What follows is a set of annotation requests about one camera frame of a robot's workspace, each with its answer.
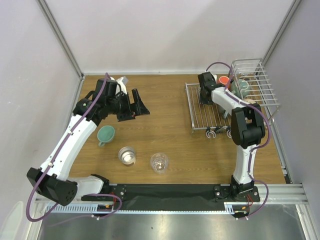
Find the orange mug white inside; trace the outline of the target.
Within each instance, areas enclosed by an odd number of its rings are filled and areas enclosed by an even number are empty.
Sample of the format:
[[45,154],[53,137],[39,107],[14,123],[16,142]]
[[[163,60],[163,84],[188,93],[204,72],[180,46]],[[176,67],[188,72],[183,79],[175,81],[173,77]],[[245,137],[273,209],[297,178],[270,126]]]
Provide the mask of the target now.
[[227,76],[220,76],[218,79],[217,79],[217,83],[218,84],[223,84],[224,86],[227,85],[227,83],[229,82],[229,77]]

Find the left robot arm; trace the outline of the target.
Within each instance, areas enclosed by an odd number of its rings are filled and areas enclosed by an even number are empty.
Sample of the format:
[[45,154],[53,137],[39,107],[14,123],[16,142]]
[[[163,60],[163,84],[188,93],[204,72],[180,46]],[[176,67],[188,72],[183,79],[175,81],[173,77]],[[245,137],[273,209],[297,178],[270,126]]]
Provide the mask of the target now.
[[55,149],[39,168],[31,167],[26,174],[35,193],[61,206],[90,194],[101,201],[109,197],[106,178],[91,174],[70,179],[69,174],[84,143],[106,117],[116,115],[122,122],[150,114],[136,88],[131,91],[134,101],[130,102],[126,83],[125,77],[98,79],[95,90],[76,104],[69,125]]

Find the beige ceramic mug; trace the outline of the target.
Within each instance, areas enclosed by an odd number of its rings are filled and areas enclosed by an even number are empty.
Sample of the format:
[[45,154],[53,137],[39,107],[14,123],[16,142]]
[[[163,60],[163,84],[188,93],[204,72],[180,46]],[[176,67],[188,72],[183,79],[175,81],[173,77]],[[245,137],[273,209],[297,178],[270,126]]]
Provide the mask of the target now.
[[255,104],[256,103],[256,101],[251,98],[245,98],[243,101],[246,102],[247,104]]

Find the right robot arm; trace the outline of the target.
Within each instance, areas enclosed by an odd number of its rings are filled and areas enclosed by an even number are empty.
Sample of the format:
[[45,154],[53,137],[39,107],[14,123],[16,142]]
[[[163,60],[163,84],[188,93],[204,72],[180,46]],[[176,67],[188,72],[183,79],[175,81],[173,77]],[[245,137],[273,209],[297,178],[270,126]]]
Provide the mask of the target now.
[[248,103],[237,97],[227,86],[216,83],[210,72],[203,72],[197,78],[200,100],[218,104],[231,115],[230,134],[237,145],[237,153],[229,196],[235,201],[242,201],[254,191],[254,161],[257,150],[263,147],[261,140],[266,135],[268,119],[258,103]]

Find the speckled teal ceramic mug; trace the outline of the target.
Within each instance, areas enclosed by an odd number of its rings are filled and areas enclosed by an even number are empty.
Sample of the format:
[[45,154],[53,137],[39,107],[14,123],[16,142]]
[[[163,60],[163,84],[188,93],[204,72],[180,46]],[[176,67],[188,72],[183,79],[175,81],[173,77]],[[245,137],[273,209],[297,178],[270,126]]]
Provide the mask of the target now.
[[230,91],[238,98],[245,98],[250,94],[251,87],[248,82],[244,79],[234,80],[231,83]]

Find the small steel cup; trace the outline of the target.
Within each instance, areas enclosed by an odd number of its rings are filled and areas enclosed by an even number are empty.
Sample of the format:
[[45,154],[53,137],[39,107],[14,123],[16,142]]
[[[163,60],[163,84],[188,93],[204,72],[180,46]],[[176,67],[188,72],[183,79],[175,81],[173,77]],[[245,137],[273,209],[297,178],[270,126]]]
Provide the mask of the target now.
[[126,166],[132,166],[136,163],[136,152],[132,147],[125,146],[118,152],[119,160]]

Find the grey metallic cup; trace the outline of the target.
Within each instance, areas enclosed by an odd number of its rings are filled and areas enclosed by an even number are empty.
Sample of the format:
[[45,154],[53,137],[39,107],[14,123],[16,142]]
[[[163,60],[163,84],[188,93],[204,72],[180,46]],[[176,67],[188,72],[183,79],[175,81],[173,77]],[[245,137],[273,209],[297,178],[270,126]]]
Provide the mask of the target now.
[[218,112],[221,114],[223,119],[226,119],[228,117],[228,112],[220,105],[217,105]]

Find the teal small cup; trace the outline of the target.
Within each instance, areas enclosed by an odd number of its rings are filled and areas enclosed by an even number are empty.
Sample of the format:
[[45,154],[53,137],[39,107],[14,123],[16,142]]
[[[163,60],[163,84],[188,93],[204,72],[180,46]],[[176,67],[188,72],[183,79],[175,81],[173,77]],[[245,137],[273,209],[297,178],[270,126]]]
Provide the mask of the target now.
[[101,127],[97,133],[98,146],[103,147],[105,144],[110,143],[114,139],[115,134],[116,131],[114,127],[110,125]]

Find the clear glass tumbler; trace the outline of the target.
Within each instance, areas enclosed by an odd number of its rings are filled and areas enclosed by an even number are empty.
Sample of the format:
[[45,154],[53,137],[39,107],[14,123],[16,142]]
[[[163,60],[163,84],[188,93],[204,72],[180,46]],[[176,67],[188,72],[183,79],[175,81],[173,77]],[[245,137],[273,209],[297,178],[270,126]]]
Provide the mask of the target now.
[[150,165],[157,174],[164,174],[169,166],[169,158],[166,154],[158,152],[150,158]]

